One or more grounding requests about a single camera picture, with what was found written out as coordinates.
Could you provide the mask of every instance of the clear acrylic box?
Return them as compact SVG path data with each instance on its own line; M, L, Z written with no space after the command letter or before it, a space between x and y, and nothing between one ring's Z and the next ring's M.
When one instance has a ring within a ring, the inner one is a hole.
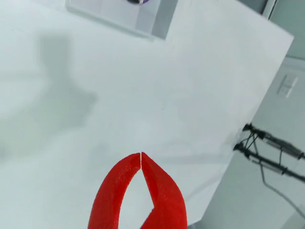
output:
M133 34L165 40L178 0L67 0L67 9Z

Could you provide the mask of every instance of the light switch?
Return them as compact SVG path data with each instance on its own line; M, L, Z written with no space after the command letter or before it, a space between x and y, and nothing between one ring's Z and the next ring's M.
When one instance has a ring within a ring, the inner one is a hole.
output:
M280 87L280 89L278 90L278 95L288 98L290 93L291 93L292 87L286 86L286 85L282 85Z
M283 86L294 87L297 79L298 77L294 73L287 73L283 81Z

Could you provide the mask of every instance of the black metal stand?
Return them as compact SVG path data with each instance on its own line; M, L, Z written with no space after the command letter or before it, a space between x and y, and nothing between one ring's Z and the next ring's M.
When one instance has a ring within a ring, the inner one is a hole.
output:
M283 166L281 164L281 159L280 159L280 162L275 162L266 157L259 155L255 141L257 140L257 138L259 138L259 139L263 140L264 142L266 142L267 144L269 144L270 146L279 149L281 151L280 158L281 158L282 153L286 153L286 154L296 158L297 160L305 159L305 154L303 151L294 147L289 142L276 138L268 132L255 128L252 124L247 124L243 128L243 131L250 131L249 137L247 139L245 139L246 144L244 145L245 140L243 140L240 143L235 145L234 150L240 151L242 154L244 154L246 156L246 158L248 160L250 160L251 162L253 162L255 164L268 168L274 172L280 173L281 175L287 175L290 177L294 177L305 183L305 176L299 175L296 172L290 170L288 167ZM247 144L251 138L253 139L253 141L248 146ZM255 153L249 150L249 148L251 147L252 144L254 144L254 148L256 151Z

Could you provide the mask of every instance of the white table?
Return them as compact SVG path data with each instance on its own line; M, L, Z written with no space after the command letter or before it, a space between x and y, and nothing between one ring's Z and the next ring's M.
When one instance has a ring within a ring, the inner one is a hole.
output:
M166 42L84 20L61 0L0 1L0 31L7 229L86 228L108 171L141 151L176 181L196 222L292 41L233 0L180 1ZM121 228L139 228L152 208L138 173Z

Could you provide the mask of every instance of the red robotic gripper finger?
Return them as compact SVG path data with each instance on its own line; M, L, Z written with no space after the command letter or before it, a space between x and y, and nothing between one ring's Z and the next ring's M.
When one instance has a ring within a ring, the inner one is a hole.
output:
M174 180L143 152L142 171L154 209L141 228L186 229L185 203Z
M140 153L119 161L104 179L93 203L88 229L118 229L125 191L141 168Z
M88 229L117 229L125 191L141 168L140 154L118 162L104 179L93 203ZM142 152L142 170L154 209L142 229L187 229L182 194L173 179Z

